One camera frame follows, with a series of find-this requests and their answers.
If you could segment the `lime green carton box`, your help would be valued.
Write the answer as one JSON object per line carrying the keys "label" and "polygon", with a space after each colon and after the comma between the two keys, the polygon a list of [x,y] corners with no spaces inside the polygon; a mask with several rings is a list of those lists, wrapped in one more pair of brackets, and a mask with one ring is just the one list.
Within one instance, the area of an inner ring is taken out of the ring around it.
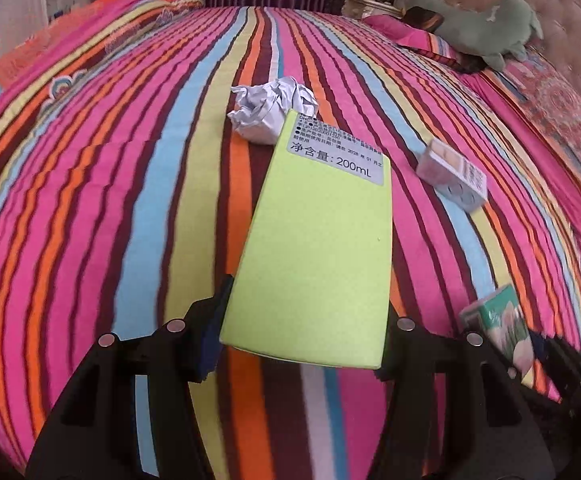
{"label": "lime green carton box", "polygon": [[222,344],[271,359],[376,370],[391,249],[388,158],[292,110],[252,216]]}

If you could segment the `white paper ball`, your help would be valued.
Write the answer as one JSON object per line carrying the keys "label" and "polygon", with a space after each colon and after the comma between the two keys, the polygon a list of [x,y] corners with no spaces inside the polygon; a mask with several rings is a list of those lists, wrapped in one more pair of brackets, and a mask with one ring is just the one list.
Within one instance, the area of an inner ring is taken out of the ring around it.
{"label": "white paper ball", "polygon": [[232,128],[248,142],[275,145],[291,110],[315,118],[315,94],[294,77],[285,76],[257,84],[234,86],[235,108],[226,114]]}

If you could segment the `green plush dinosaur toy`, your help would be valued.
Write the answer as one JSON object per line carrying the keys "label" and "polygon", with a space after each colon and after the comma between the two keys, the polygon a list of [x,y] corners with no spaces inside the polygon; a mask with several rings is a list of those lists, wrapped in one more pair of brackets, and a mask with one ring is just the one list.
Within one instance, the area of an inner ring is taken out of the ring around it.
{"label": "green plush dinosaur toy", "polygon": [[523,62],[531,38],[543,39],[539,18],[525,0],[498,0],[483,12],[462,10],[443,0],[405,0],[408,10],[414,6],[440,14],[443,21],[435,34],[497,72],[505,69],[507,55]]}

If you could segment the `pink patterned pillow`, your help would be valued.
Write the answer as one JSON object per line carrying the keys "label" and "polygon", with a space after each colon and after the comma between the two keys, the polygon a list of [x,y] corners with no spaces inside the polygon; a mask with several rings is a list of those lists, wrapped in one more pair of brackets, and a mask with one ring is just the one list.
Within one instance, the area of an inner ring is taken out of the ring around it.
{"label": "pink patterned pillow", "polygon": [[441,58],[445,62],[460,62],[461,54],[447,41],[431,32],[411,27],[388,14],[370,15],[362,23],[384,35],[397,46],[412,50],[428,58]]}

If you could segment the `green white drink carton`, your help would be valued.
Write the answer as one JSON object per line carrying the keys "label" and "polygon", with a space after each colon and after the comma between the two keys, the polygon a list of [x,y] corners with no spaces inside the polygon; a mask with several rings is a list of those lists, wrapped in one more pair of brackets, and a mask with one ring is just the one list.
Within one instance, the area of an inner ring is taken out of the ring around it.
{"label": "green white drink carton", "polygon": [[512,284],[463,309],[459,319],[464,328],[479,330],[524,377],[533,367],[535,354],[519,297]]}

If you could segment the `small white pink box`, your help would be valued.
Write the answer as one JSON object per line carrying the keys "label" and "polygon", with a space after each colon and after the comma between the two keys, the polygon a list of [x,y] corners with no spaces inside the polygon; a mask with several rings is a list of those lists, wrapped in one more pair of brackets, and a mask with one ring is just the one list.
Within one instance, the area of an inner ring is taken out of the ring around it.
{"label": "small white pink box", "polygon": [[419,157],[417,175],[466,212],[481,208],[488,200],[484,171],[438,139],[430,140]]}

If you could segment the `white bedside table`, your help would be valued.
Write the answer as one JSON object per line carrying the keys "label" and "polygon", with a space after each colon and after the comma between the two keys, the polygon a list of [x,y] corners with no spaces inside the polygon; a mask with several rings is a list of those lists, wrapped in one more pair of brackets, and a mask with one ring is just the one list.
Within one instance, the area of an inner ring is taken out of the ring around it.
{"label": "white bedside table", "polygon": [[346,18],[363,20],[371,15],[390,15],[400,20],[403,11],[388,3],[381,3],[375,0],[345,0],[341,8],[341,14]]}

